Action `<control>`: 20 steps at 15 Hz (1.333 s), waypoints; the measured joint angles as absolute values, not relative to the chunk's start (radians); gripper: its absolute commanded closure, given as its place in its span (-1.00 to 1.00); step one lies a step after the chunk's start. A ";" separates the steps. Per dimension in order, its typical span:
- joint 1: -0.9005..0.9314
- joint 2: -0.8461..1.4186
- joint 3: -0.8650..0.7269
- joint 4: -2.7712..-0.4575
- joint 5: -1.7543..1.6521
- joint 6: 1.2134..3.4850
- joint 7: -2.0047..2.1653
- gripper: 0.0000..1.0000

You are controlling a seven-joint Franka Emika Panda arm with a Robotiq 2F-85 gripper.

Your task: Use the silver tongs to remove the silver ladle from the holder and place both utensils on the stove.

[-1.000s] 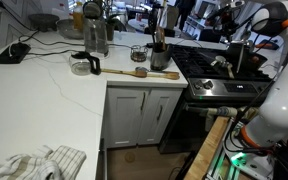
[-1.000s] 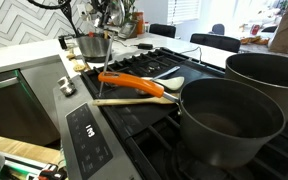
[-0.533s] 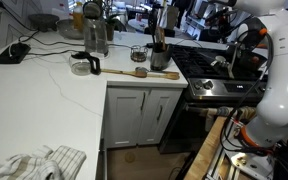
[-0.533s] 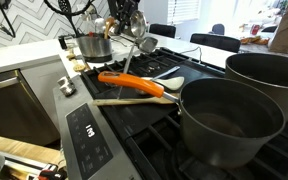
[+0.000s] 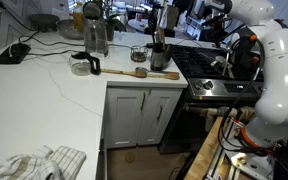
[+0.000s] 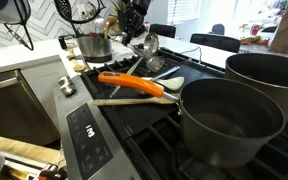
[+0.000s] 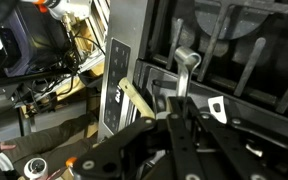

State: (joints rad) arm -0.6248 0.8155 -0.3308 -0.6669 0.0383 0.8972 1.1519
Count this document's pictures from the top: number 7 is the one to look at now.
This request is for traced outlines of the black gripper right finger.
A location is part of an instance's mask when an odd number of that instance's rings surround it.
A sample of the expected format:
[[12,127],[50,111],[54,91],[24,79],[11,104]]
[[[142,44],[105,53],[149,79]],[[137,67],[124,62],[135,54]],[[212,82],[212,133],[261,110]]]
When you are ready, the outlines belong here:
[[210,114],[198,116],[237,180],[288,180],[288,135],[250,121],[220,123]]

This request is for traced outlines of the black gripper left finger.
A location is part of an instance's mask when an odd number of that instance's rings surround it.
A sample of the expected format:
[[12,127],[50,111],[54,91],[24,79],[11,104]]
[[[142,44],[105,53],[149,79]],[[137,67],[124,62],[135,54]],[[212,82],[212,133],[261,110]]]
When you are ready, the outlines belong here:
[[74,180],[129,180],[155,155],[149,134],[157,122],[143,117],[79,157],[73,164]]

